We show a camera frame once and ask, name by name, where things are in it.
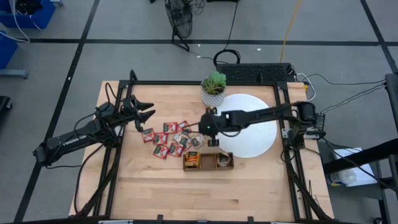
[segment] white circular board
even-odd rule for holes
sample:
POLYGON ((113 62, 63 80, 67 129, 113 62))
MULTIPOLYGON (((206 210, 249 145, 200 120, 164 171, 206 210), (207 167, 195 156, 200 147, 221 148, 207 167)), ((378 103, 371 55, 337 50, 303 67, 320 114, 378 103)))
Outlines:
MULTIPOLYGON (((222 111, 243 110, 246 112, 266 109, 268 105, 259 98, 247 94, 233 94, 224 99, 217 106, 217 115, 222 111)), ((226 137, 218 133, 220 148, 226 152, 232 152, 234 156, 252 158, 266 152, 274 143, 277 134, 276 121, 252 124, 236 137, 226 137)))

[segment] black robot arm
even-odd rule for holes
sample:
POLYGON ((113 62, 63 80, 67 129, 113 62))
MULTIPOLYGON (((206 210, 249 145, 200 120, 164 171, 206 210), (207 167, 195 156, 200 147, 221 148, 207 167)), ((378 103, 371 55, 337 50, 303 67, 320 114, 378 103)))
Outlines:
POLYGON ((210 136, 209 146, 217 146, 218 133, 236 132, 247 128, 251 124, 284 119, 292 122, 298 128, 309 128, 316 124, 315 106, 309 102, 282 104, 262 110, 246 112, 243 110, 223 111, 220 116, 214 115, 212 110, 202 115, 198 124, 199 133, 210 136))
POLYGON ((120 112, 111 103, 104 103, 96 108, 95 119, 79 129, 50 138, 35 149, 33 155, 42 166, 51 166, 63 155, 96 143, 103 143, 106 147, 114 147, 116 136, 121 126, 134 121, 136 129, 142 132, 141 123, 145 123, 155 110, 140 113, 152 107, 153 103, 141 103, 134 95, 123 99, 120 112))

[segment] wooden tray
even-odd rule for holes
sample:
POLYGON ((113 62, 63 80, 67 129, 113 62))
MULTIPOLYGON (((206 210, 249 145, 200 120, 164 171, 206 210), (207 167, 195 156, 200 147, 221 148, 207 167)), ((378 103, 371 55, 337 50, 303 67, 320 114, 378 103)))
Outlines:
POLYGON ((231 170, 234 169, 234 156, 232 152, 229 152, 229 156, 231 158, 231 162, 229 166, 226 167, 219 167, 217 164, 217 157, 219 152, 208 152, 208 153, 200 153, 199 161, 200 166, 199 168, 188 168, 185 167, 185 155, 182 155, 182 167, 185 172, 188 171, 211 171, 211 170, 231 170))

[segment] wooden tabletop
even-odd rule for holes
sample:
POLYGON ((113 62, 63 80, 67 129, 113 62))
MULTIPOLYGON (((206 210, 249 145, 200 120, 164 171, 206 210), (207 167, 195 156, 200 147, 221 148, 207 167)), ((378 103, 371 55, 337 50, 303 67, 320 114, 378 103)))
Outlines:
MULTIPOLYGON (((117 91, 118 82, 109 82, 117 91)), ((103 82, 98 105, 106 102, 103 82)), ((288 83, 291 102, 306 99, 302 83, 288 83)), ((134 85, 133 94, 141 102, 151 102, 156 113, 143 125, 162 131, 163 122, 195 123, 205 112, 199 86, 134 85)), ((246 93, 275 106, 271 86, 228 86, 226 94, 246 93)), ((168 145, 172 142, 169 136, 168 145)), ((306 147, 318 151, 317 143, 305 141, 306 147)), ((86 158, 98 145, 85 149, 86 158)), ((294 221, 285 164, 280 159, 280 132, 272 147, 264 154, 250 158, 234 158, 233 170, 184 172, 180 157, 166 160, 152 155, 155 146, 144 144, 134 123, 127 125, 114 195, 111 218, 165 220, 294 221)), ((203 147, 199 152, 218 152, 219 148, 203 147)), ((328 189, 319 156, 302 151, 305 179, 311 180, 312 194, 322 209, 333 217, 328 189)), ((83 169, 78 191, 79 209, 90 199, 98 186, 104 149, 95 154, 83 169)), ((101 213, 108 191, 103 194, 101 213)), ((298 193, 300 213, 304 217, 298 193)))

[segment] yellow cable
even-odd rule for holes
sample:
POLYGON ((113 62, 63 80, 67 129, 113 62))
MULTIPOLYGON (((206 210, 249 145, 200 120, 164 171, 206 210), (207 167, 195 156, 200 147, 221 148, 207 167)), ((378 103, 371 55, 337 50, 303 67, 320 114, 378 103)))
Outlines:
POLYGON ((282 59, 283 59, 283 57, 284 57, 284 50, 285 50, 286 39, 287 39, 287 36, 288 36, 288 34, 289 34, 289 32, 290 32, 290 29, 291 29, 292 26, 293 26, 293 22, 294 22, 294 19, 296 18, 296 14, 297 14, 297 11, 298 11, 299 8, 300 8, 300 5, 301 5, 301 0, 298 0, 298 1, 297 1, 296 8, 294 9, 294 12, 293 12, 292 19, 290 20, 289 28, 287 28, 287 31, 286 31, 286 34, 285 34, 284 43, 282 44, 282 52, 280 53, 280 60, 279 60, 279 63, 282 63, 282 59))

